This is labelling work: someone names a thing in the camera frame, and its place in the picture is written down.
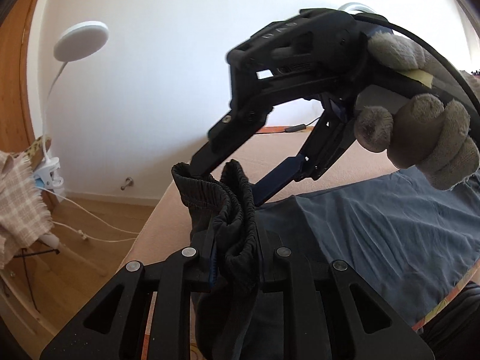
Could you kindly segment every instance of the plaid cloth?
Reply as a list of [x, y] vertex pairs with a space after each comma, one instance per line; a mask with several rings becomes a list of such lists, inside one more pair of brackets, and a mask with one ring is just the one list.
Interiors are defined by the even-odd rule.
[[50, 212], [35, 187], [30, 160], [0, 151], [0, 269], [21, 248], [52, 228]]

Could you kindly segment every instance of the wooden floor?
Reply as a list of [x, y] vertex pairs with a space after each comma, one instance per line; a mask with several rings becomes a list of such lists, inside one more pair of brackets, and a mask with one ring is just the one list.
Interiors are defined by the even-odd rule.
[[[140, 232], [153, 210], [153, 207], [147, 206], [95, 202], [85, 199], [74, 200], [107, 223], [134, 233]], [[135, 234], [122, 233], [109, 228], [65, 200], [55, 208], [52, 218], [55, 222], [64, 223], [99, 239], [121, 240], [136, 237]], [[37, 314], [29, 294], [22, 259], [13, 259], [1, 273], [7, 284], [3, 290], [0, 288], [0, 292], [4, 292], [4, 300], [16, 302], [17, 294], [9, 293], [16, 288], [22, 297], [21, 302], [32, 311], [31, 314], [34, 315], [34, 318], [51, 336], [40, 334], [33, 328], [40, 342], [32, 343], [30, 342], [32, 341], [31, 337], [25, 340], [17, 337], [22, 329], [12, 329], [9, 326], [22, 346], [31, 347], [26, 350], [34, 358], [38, 358], [39, 352], [53, 337], [53, 334], [58, 332], [114, 275], [134, 242], [127, 240], [106, 243], [90, 239], [83, 240], [78, 234], [63, 226], [55, 226], [52, 232], [59, 237], [62, 243], [59, 248], [61, 253], [58, 255], [48, 253], [26, 258], [27, 271], [38, 309]], [[31, 249], [41, 251], [49, 248], [36, 242]], [[0, 312], [3, 316], [4, 310], [0, 308]]]

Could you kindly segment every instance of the silver rivet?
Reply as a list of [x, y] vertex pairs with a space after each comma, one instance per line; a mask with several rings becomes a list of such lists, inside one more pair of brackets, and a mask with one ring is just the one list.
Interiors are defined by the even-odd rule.
[[292, 254], [292, 251], [288, 247], [282, 246], [277, 249], [277, 254], [282, 257], [288, 257]]
[[349, 266], [342, 259], [338, 259], [333, 262], [333, 268], [337, 271], [346, 271]]
[[127, 271], [129, 272], [135, 272], [140, 269], [140, 263], [138, 261], [130, 261], [127, 264]]
[[196, 250], [195, 248], [193, 247], [186, 247], [184, 250], [182, 250], [182, 254], [185, 256], [185, 257], [193, 257], [195, 256], [196, 254]]

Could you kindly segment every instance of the wooden door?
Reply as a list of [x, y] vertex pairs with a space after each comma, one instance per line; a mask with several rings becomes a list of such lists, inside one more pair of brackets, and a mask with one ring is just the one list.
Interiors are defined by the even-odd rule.
[[[0, 26], [0, 150], [22, 152], [35, 140], [28, 108], [27, 47], [37, 0], [18, 0]], [[50, 210], [58, 204], [44, 193]]]

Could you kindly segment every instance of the white cable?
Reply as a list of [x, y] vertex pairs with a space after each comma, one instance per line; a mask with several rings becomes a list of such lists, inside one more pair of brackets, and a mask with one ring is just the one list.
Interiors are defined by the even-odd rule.
[[134, 231], [122, 230], [122, 229], [119, 229], [118, 227], [112, 226], [110, 223], [105, 222], [102, 218], [99, 218], [99, 217], [96, 216], [95, 214], [92, 214], [90, 211], [88, 211], [88, 210], [86, 210], [85, 208], [83, 208], [80, 204], [74, 202], [74, 201], [71, 200], [71, 199], [66, 198], [65, 196], [59, 195], [58, 193], [55, 193], [55, 192], [53, 192], [52, 190], [47, 190], [46, 188], [42, 188], [42, 187], [37, 187], [37, 188], [38, 188], [39, 190], [42, 190], [42, 191], [50, 192], [52, 195], [58, 196], [59, 198], [65, 199], [65, 200], [67, 200], [68, 202], [75, 204], [78, 208], [81, 208], [82, 210], [84, 210], [84, 211], [87, 212], [88, 214], [92, 215], [93, 218], [97, 218], [100, 222], [105, 223], [105, 225], [107, 225], [108, 227], [111, 227], [111, 228], [113, 228], [113, 229], [115, 229], [115, 230], [121, 231], [122, 233], [128, 233], [128, 234], [136, 234], [136, 235], [138, 235], [138, 233], [135, 233]]
[[112, 240], [108, 240], [108, 239], [100, 239], [100, 238], [95, 238], [95, 237], [92, 237], [91, 235], [88, 235], [88, 234], [85, 234], [83, 231], [81, 230], [77, 230], [77, 229], [74, 229], [73, 227], [71, 226], [68, 226], [64, 223], [60, 223], [60, 222], [55, 222], [55, 221], [52, 221], [55, 225], [59, 225], [59, 226], [63, 226], [63, 227], [66, 227], [68, 229], [70, 229], [71, 231], [74, 231], [75, 233], [77, 233], [78, 235], [80, 235], [83, 239], [94, 239], [95, 241], [102, 241], [102, 242], [124, 242], [124, 241], [133, 241], [135, 240], [136, 238], [127, 238], [127, 239], [119, 239], [119, 240], [115, 240], [115, 241], [112, 241]]
[[47, 107], [49, 106], [49, 99], [50, 99], [50, 94], [52, 93], [53, 86], [57, 82], [58, 78], [60, 77], [60, 74], [62, 74], [63, 69], [65, 66], [67, 66], [68, 62], [63, 62], [60, 70], [58, 71], [57, 75], [53, 79], [52, 85], [50, 86], [49, 94], [46, 95], [45, 102], [43, 104], [43, 114], [42, 114], [42, 149], [43, 149], [43, 156], [45, 157], [45, 162], [48, 162], [50, 157], [47, 154], [47, 148], [46, 148], [46, 138], [45, 138], [45, 128], [47, 126]]

